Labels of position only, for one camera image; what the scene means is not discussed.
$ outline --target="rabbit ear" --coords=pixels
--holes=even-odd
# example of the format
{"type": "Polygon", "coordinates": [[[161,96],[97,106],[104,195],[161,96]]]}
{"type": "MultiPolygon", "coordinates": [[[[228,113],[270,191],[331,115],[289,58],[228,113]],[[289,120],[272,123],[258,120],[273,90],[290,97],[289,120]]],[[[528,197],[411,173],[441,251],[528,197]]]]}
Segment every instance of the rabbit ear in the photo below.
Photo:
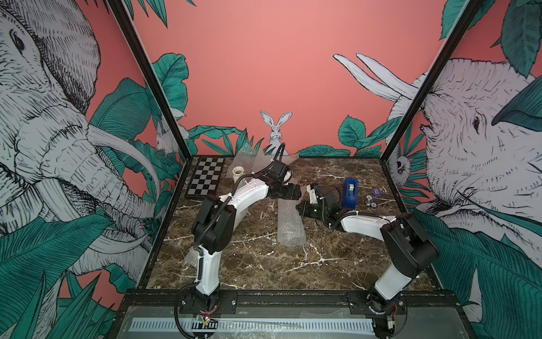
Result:
{"type": "Polygon", "coordinates": [[[267,125],[271,127],[275,126],[275,121],[273,121],[273,117],[271,117],[268,113],[264,111],[260,111],[260,113],[262,114],[263,122],[265,122],[267,125]]]}
{"type": "Polygon", "coordinates": [[[279,122],[277,123],[277,126],[280,126],[282,125],[283,123],[287,122],[289,118],[292,117],[292,113],[291,112],[287,112],[287,113],[284,113],[280,119],[279,119],[279,122]]]}

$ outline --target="rabbit illustration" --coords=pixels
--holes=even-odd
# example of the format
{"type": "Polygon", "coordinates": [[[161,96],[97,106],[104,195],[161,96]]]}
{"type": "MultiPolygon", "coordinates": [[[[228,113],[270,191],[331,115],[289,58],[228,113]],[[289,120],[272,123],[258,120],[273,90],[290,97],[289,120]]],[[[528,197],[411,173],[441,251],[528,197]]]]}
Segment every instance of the rabbit illustration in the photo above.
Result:
{"type": "Polygon", "coordinates": [[[273,149],[269,154],[275,154],[277,148],[280,146],[280,139],[282,139],[282,133],[280,132],[280,126],[288,121],[289,118],[292,117],[291,112],[284,113],[280,119],[279,122],[275,125],[275,121],[273,118],[266,112],[260,111],[262,114],[263,121],[271,126],[271,137],[269,141],[269,149],[273,149]]]}

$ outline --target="black metal frame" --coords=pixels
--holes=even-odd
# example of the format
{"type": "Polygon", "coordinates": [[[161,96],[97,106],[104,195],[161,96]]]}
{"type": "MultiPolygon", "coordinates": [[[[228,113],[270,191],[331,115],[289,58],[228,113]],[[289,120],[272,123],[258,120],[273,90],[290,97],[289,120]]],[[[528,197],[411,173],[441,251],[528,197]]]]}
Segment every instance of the black metal frame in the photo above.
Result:
{"type": "Polygon", "coordinates": [[[461,13],[461,16],[457,20],[456,25],[453,27],[450,35],[446,39],[444,46],[442,47],[440,53],[435,59],[435,62],[429,69],[427,77],[423,81],[423,84],[420,87],[420,90],[418,91],[418,93],[416,93],[416,96],[414,97],[414,99],[412,100],[412,103],[410,104],[408,110],[406,111],[403,117],[403,120],[401,120],[401,123],[399,124],[397,131],[393,134],[393,137],[391,138],[390,143],[386,146],[386,149],[382,153],[381,159],[383,160],[384,163],[388,161],[388,159],[390,158],[391,152],[395,149],[397,144],[401,141],[401,138],[403,137],[405,131],[407,130],[408,126],[414,119],[414,116],[416,115],[416,113],[418,113],[418,111],[420,110],[420,107],[422,106],[423,101],[425,100],[426,96],[430,93],[433,85],[435,84],[442,70],[446,66],[446,63],[451,58],[452,53],[455,51],[455,48],[459,44],[459,41],[461,40],[461,38],[467,31],[474,16],[478,12],[478,10],[482,7],[483,2],[484,0],[469,0],[464,11],[461,13]]]}
{"type": "Polygon", "coordinates": [[[177,121],[171,113],[170,105],[167,102],[167,98],[160,83],[158,82],[158,79],[156,78],[156,74],[154,73],[154,69],[152,68],[147,54],[145,53],[145,49],[139,40],[139,36],[132,23],[132,19],[124,9],[124,2],[122,0],[108,0],[108,2],[113,15],[117,19],[117,23],[122,30],[122,33],[124,33],[124,37],[128,42],[128,45],[132,49],[132,53],[139,65],[139,68],[141,69],[141,72],[143,73],[145,80],[147,81],[147,85],[151,89],[152,95],[156,99],[158,107],[162,111],[162,114],[164,115],[164,118],[166,119],[167,124],[175,137],[175,141],[179,145],[181,154],[183,155],[185,161],[188,161],[190,158],[192,158],[192,155],[188,150],[186,142],[184,142],[183,136],[180,134],[177,121]]]}
{"type": "MultiPolygon", "coordinates": [[[[152,68],[151,63],[149,62],[147,55],[139,37],[136,33],[136,30],[133,27],[132,21],[128,16],[128,13],[125,11],[124,4],[122,0],[108,0],[109,6],[111,7],[112,12],[114,13],[120,29],[124,33],[126,40],[129,46],[132,49],[132,52],[138,62],[141,71],[147,83],[153,93],[158,106],[160,107],[164,117],[175,137],[177,143],[179,144],[180,150],[184,158],[186,159],[183,172],[173,193],[172,201],[168,207],[162,228],[157,235],[157,238],[154,242],[153,249],[150,253],[149,260],[144,269],[144,275],[137,285],[136,289],[128,290],[125,294],[124,300],[121,303],[121,306],[115,317],[115,321],[107,334],[107,338],[113,339],[116,338],[119,330],[122,325],[122,321],[125,318],[126,311],[131,306],[172,306],[178,290],[149,290],[146,289],[149,277],[151,275],[154,263],[158,256],[158,252],[163,242],[163,238],[169,227],[173,211],[175,210],[176,202],[178,201],[180,194],[184,188],[188,172],[191,167],[192,155],[186,146],[180,132],[177,128],[177,122],[175,121],[167,99],[162,91],[156,75],[152,68]]],[[[427,94],[429,94],[432,86],[437,80],[438,76],[444,69],[444,66],[450,59],[453,51],[457,47],[460,39],[463,37],[464,33],[467,31],[467,28],[472,21],[475,14],[478,12],[479,8],[482,6],[483,0],[470,0],[467,4],[465,10],[462,12],[460,18],[457,21],[457,24],[452,29],[448,39],[444,43],[441,52],[436,58],[434,64],[432,65],[424,83],[420,87],[420,90],[414,97],[412,104],[407,110],[403,120],[401,121],[397,131],[392,137],[391,142],[384,150],[382,157],[379,158],[380,164],[383,168],[384,175],[388,180],[389,186],[392,190],[393,196],[397,200],[399,208],[402,212],[406,212],[406,207],[401,200],[399,192],[393,181],[391,175],[386,167],[385,163],[388,161],[392,150],[396,147],[399,141],[402,138],[402,135],[407,130],[412,119],[418,112],[421,107],[421,104],[427,94]]],[[[344,157],[312,157],[312,158],[344,158],[344,157]]],[[[359,159],[375,159],[375,157],[352,157],[359,159]]],[[[436,274],[431,267],[426,270],[427,274],[430,277],[431,283],[436,286],[436,288],[441,288],[436,274]]],[[[330,306],[330,305],[344,305],[345,307],[349,305],[348,293],[360,293],[360,291],[314,291],[314,290],[221,290],[221,292],[226,292],[230,296],[235,296],[237,298],[236,305],[240,307],[251,306],[251,305],[266,305],[269,307],[274,306],[330,306]]],[[[457,297],[451,291],[438,290],[438,291],[404,291],[403,292],[408,307],[451,307],[454,308],[460,316],[463,325],[471,338],[476,338],[474,330],[472,329],[470,322],[465,315],[463,308],[460,306],[457,297]]]]}
{"type": "Polygon", "coordinates": [[[175,212],[175,208],[177,207],[177,202],[179,201],[180,194],[183,191],[184,185],[186,183],[186,178],[188,177],[188,172],[190,171],[192,161],[192,158],[187,160],[183,166],[183,171],[181,172],[180,178],[175,185],[175,189],[173,191],[170,204],[167,208],[166,215],[164,216],[164,220],[162,221],[162,225],[160,226],[160,231],[158,232],[156,239],[152,244],[151,253],[149,253],[149,258],[147,259],[147,263],[145,264],[145,268],[143,269],[143,274],[139,279],[139,283],[135,287],[136,289],[147,288],[149,278],[151,277],[152,269],[154,268],[154,264],[156,262],[156,259],[158,258],[158,253],[160,252],[160,248],[162,247],[162,243],[164,242],[167,230],[169,229],[171,218],[173,217],[173,212],[175,212]]]}
{"type": "MultiPolygon", "coordinates": [[[[315,291],[315,290],[221,290],[225,298],[236,300],[236,308],[265,306],[265,307],[345,307],[350,308],[353,314],[353,298],[366,291],[340,290],[340,291],[315,291]]],[[[115,321],[107,334],[107,339],[115,339],[122,327],[130,307],[173,307],[178,290],[128,290],[120,305],[115,321]]],[[[467,331],[468,337],[476,339],[476,334],[470,324],[463,307],[460,306],[456,295],[452,291],[403,291],[406,308],[401,307],[397,314],[405,314],[408,308],[453,308],[467,331]]]]}

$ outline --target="elephant tusk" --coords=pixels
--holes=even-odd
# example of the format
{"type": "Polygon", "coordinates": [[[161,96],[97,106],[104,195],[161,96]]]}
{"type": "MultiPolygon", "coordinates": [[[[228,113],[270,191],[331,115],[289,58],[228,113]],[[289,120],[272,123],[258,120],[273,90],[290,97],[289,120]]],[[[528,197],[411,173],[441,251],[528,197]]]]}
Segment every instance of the elephant tusk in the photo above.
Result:
{"type": "Polygon", "coordinates": [[[395,92],[405,96],[408,99],[414,99],[418,88],[413,85],[407,84],[403,80],[399,79],[389,69],[384,67],[380,62],[372,59],[361,53],[356,54],[359,60],[361,60],[370,70],[379,78],[385,85],[390,87],[395,92]]]}
{"type": "Polygon", "coordinates": [[[67,222],[81,217],[79,212],[73,208],[58,179],[45,179],[37,182],[34,187],[40,195],[41,200],[60,221],[67,222]]]}
{"type": "Polygon", "coordinates": [[[88,126],[87,137],[91,144],[100,147],[109,147],[111,149],[120,151],[136,159],[141,165],[143,165],[152,176],[154,187],[156,188],[156,200],[158,200],[158,197],[160,196],[160,181],[158,181],[158,175],[156,174],[156,171],[154,170],[154,167],[149,159],[147,159],[137,148],[121,138],[90,124],[88,126]]]}
{"type": "Polygon", "coordinates": [[[119,241],[102,234],[88,248],[102,254],[119,254],[137,248],[145,239],[146,235],[133,241],[119,241]]]}
{"type": "Polygon", "coordinates": [[[389,101],[397,101],[397,99],[399,99],[399,97],[401,96],[390,87],[383,85],[375,79],[371,78],[358,65],[345,58],[344,56],[340,54],[335,54],[333,57],[335,58],[335,60],[339,61],[350,72],[350,74],[354,76],[354,78],[359,82],[359,84],[365,87],[369,92],[389,101]]]}
{"type": "MultiPolygon", "coordinates": [[[[35,184],[35,188],[42,201],[61,221],[68,222],[81,217],[79,212],[73,208],[58,179],[42,180],[35,184]]],[[[100,234],[89,248],[103,254],[118,254],[133,250],[141,245],[145,239],[146,235],[143,235],[133,241],[120,241],[109,238],[105,234],[100,234]]]]}

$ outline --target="plastic sheet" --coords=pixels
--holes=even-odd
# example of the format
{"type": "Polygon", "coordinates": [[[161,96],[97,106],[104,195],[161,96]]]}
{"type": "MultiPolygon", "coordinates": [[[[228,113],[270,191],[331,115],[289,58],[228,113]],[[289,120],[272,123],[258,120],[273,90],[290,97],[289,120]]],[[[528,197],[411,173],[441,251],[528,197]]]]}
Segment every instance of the plastic sheet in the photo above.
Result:
{"type": "MultiPolygon", "coordinates": [[[[256,155],[256,158],[254,159],[254,165],[251,167],[252,168],[252,172],[258,172],[260,170],[262,170],[263,168],[265,168],[267,165],[269,165],[271,163],[271,161],[273,161],[273,157],[274,155],[266,155],[263,153],[262,150],[258,151],[258,154],[256,155]]],[[[296,154],[292,154],[292,155],[285,155],[282,157],[282,162],[286,165],[289,165],[291,163],[293,163],[294,161],[296,161],[297,159],[299,159],[299,155],[296,153],[296,154]]],[[[244,168],[244,171],[246,173],[250,173],[247,169],[249,169],[250,167],[245,167],[244,168]]]]}
{"type": "Polygon", "coordinates": [[[241,166],[245,169],[245,173],[250,173],[248,170],[252,168],[254,164],[254,159],[256,154],[252,154],[252,146],[245,144],[239,152],[234,157],[233,162],[230,167],[228,167],[228,172],[226,173],[226,178],[233,178],[233,169],[237,166],[241,166]]]}
{"type": "Polygon", "coordinates": [[[195,269],[197,269],[197,265],[198,265],[198,252],[196,252],[195,249],[193,249],[192,247],[190,247],[190,250],[188,251],[188,253],[186,254],[186,256],[184,257],[184,261],[189,264],[189,265],[192,265],[195,269]]]}
{"type": "MultiPolygon", "coordinates": [[[[297,184],[297,180],[292,178],[290,183],[297,184]]],[[[287,246],[301,246],[307,241],[305,227],[301,220],[299,212],[295,206],[299,200],[279,199],[279,220],[276,238],[280,244],[287,246]]]]}

